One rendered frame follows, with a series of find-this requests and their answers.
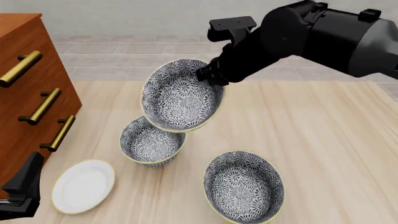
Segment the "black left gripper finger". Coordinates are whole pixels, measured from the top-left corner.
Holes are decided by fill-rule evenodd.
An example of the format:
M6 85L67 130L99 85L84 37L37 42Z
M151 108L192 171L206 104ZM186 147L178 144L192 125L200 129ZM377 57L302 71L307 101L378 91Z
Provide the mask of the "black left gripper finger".
M34 151L19 171L2 189L8 194L39 194L40 174L44 157Z

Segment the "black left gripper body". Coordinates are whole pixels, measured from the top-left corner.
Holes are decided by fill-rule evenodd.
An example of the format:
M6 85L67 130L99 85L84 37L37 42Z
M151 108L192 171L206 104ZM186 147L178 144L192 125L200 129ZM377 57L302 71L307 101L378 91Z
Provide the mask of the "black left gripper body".
M7 194L7 199L0 199L0 220L32 218L40 205L40 190L24 194Z

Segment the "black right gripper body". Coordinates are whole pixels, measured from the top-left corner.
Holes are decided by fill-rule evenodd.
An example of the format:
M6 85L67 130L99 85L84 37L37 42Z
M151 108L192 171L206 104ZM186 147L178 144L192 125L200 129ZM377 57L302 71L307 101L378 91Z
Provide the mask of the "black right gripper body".
M210 63L206 66L209 66L212 69L212 78L207 80L207 82L210 85L218 85L218 86L229 85L229 81L226 78L224 78L221 74L218 57L212 59Z

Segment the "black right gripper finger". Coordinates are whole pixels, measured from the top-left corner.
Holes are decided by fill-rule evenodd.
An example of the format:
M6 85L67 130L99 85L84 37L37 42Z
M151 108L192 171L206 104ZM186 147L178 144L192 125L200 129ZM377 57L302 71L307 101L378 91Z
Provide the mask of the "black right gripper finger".
M197 76L197 80L199 82L209 80L212 78L212 69L209 66L199 68L198 70L196 70L195 75Z

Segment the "black white patterned bowl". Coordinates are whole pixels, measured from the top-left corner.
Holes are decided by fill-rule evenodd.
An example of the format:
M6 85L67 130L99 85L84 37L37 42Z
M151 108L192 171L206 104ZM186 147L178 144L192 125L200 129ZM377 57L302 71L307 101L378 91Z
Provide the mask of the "black white patterned bowl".
M155 70L141 93L144 116L156 128L186 133L205 125L219 110L224 88L199 82L199 59L176 59Z
M268 224L280 213L284 183L272 164L247 151L215 157L203 175L210 207L233 224Z
M174 160L186 141L185 133L153 126L145 116L130 121L121 132L119 145L127 158L144 167L160 167Z

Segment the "white plate with yellow rim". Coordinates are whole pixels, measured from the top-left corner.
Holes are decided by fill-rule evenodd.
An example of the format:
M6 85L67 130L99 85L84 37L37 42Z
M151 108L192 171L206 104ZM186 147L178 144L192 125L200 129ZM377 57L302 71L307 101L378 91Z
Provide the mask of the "white plate with yellow rim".
M53 207L63 214L87 212L112 191L116 173L109 162L88 159L69 167L55 181L51 191Z

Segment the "red-brown wooden cabinet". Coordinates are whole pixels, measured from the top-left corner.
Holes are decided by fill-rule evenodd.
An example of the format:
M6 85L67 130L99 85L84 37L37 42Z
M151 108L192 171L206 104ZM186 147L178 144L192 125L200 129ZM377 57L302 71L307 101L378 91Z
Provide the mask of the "red-brown wooden cabinet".
M18 55L37 50L42 59L10 87L0 87L0 199L7 193L2 186L23 166L32 152L48 159L41 149L50 143L63 124L58 119L76 115L81 101L41 19L41 14L0 13L0 77L19 63ZM59 88L62 94L35 126L18 121L30 116L44 101L42 91Z

